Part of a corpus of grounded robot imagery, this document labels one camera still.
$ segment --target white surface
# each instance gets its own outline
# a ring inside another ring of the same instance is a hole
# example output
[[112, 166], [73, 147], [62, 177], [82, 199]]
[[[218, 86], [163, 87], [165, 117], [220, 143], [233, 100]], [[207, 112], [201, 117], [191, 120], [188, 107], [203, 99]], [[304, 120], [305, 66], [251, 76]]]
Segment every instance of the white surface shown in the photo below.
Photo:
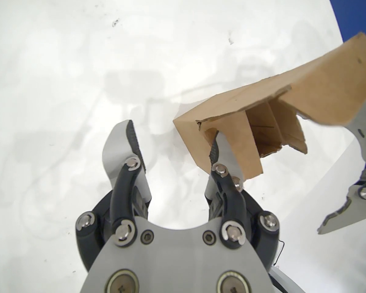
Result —
[[[329, 0], [0, 0], [0, 292], [80, 290], [74, 222], [110, 189], [101, 152], [118, 121], [135, 123], [149, 220], [198, 226], [207, 175], [172, 119], [341, 41]], [[246, 183], [281, 220], [352, 139], [302, 124], [309, 154], [286, 147]]]
[[364, 168], [355, 139], [281, 224], [280, 270], [307, 293], [366, 293], [366, 219], [325, 235], [316, 229], [346, 201]]

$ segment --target cardboard flap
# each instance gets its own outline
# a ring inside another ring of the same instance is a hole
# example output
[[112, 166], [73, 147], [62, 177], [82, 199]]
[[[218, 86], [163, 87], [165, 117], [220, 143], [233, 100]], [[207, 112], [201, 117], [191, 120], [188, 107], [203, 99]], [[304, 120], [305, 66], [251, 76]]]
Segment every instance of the cardboard flap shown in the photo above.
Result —
[[268, 102], [246, 110], [246, 115], [260, 157], [275, 153], [282, 148], [282, 134]]
[[296, 116], [296, 110], [273, 99], [269, 102], [274, 117], [278, 123], [284, 144], [307, 154], [307, 146], [301, 124]]
[[236, 112], [215, 121], [201, 123], [201, 134], [209, 146], [213, 143], [217, 130], [226, 136], [243, 171], [244, 180], [263, 173], [259, 153], [245, 112]]
[[347, 125], [366, 100], [366, 35], [318, 60], [279, 100], [319, 124]]

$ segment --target torn cardboard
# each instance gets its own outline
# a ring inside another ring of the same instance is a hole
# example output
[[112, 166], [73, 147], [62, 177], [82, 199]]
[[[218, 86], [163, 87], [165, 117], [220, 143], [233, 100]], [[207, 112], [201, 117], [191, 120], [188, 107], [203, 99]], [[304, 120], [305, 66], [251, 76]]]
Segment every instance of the torn cardboard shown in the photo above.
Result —
[[217, 130], [227, 138], [245, 180], [263, 173], [260, 158], [283, 145], [307, 153], [297, 112], [323, 125], [347, 125], [366, 100], [366, 35], [309, 63], [217, 94], [174, 120], [198, 167], [210, 172]]

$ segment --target black wire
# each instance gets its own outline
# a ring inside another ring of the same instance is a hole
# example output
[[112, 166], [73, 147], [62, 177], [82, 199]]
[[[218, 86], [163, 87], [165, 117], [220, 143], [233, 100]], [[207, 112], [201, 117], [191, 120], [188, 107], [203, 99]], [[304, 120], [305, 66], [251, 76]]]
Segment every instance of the black wire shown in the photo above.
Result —
[[281, 251], [280, 251], [280, 253], [279, 253], [278, 257], [277, 257], [277, 260], [275, 261], [275, 263], [273, 264], [273, 266], [275, 266], [275, 264], [278, 262], [279, 256], [282, 254], [282, 251], [285, 248], [285, 242], [283, 240], [279, 240], [279, 241], [281, 243], [283, 243], [283, 246], [282, 246]]

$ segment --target cardboard box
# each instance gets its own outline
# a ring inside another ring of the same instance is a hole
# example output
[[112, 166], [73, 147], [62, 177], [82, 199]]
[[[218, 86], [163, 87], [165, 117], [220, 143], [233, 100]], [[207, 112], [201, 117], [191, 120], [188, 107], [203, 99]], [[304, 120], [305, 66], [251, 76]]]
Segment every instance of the cardboard box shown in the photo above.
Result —
[[282, 145], [307, 153], [297, 112], [345, 126], [366, 100], [366, 35], [293, 70], [217, 94], [174, 120], [198, 167], [210, 172], [217, 130], [225, 134], [244, 179], [263, 173], [260, 158]]

